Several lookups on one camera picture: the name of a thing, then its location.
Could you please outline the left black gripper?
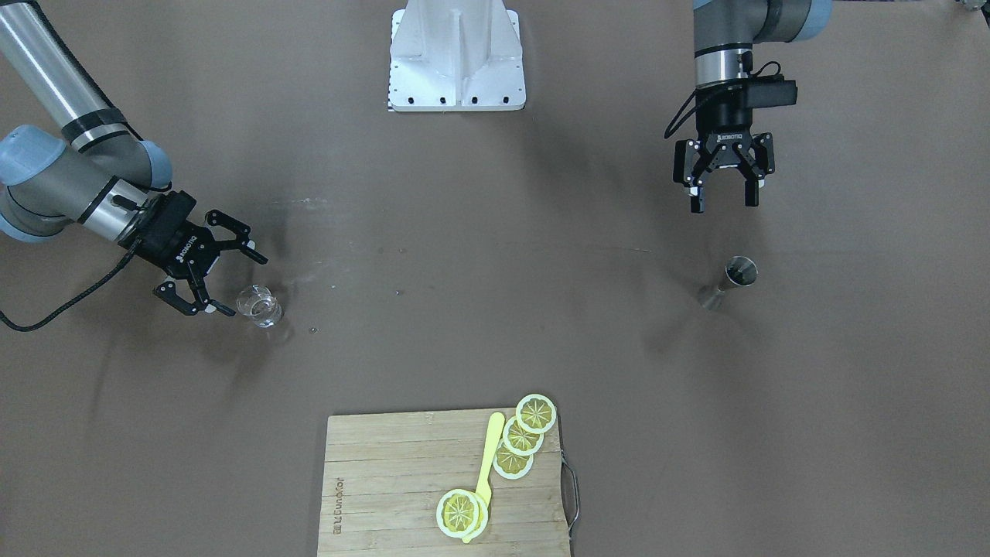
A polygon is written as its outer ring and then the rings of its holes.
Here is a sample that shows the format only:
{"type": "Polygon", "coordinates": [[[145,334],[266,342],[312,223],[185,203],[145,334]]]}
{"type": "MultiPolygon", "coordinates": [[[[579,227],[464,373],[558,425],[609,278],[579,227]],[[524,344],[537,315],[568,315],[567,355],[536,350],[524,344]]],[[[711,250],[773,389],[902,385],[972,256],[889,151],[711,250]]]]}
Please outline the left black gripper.
{"type": "Polygon", "coordinates": [[[760,205],[760,188],[775,172],[773,135],[752,137],[754,84],[719,84],[695,89],[698,138],[675,142],[673,179],[685,187],[692,213],[703,213],[705,183],[716,169],[736,168],[745,179],[745,205],[760,205]]]}

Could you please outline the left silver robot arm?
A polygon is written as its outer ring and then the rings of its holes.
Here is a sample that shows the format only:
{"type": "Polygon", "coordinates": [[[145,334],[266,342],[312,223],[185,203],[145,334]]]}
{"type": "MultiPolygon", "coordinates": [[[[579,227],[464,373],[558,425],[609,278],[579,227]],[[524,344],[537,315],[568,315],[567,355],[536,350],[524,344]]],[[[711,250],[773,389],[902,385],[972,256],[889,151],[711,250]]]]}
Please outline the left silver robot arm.
{"type": "Polygon", "coordinates": [[[753,47],[812,39],[831,11],[831,1],[694,2],[696,85],[664,132],[670,138],[695,119],[696,138],[676,142],[673,159],[673,180],[685,187],[692,213],[704,212],[708,175],[719,169],[739,170],[745,205],[760,204],[777,163],[772,134],[752,132],[753,112],[795,105],[798,88],[780,70],[757,70],[753,47]]]}

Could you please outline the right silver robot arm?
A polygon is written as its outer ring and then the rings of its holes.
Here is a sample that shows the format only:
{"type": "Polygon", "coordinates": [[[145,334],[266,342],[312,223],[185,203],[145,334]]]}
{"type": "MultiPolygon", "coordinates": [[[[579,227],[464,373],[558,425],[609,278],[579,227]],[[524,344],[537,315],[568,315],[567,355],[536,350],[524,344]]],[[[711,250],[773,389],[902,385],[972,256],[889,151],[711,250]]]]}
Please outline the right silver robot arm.
{"type": "Polygon", "coordinates": [[[2,232],[25,243],[71,224],[126,253],[110,271],[144,258],[166,278],[153,292],[183,315],[223,313],[206,279],[223,251],[259,265],[250,226],[219,210],[190,220],[196,201],[174,190],[169,156],[146,141],[95,84],[36,1],[4,1],[2,54],[59,127],[22,125],[2,140],[2,232]]]}

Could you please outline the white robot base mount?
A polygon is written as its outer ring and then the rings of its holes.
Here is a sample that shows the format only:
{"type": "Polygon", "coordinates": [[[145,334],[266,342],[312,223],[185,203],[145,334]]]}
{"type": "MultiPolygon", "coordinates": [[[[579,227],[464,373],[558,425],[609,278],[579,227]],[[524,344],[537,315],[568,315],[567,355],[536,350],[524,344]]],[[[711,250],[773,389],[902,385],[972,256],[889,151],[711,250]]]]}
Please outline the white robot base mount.
{"type": "Polygon", "coordinates": [[[502,1],[410,1],[390,26],[394,112],[519,111],[526,106],[520,18],[502,1]]]}

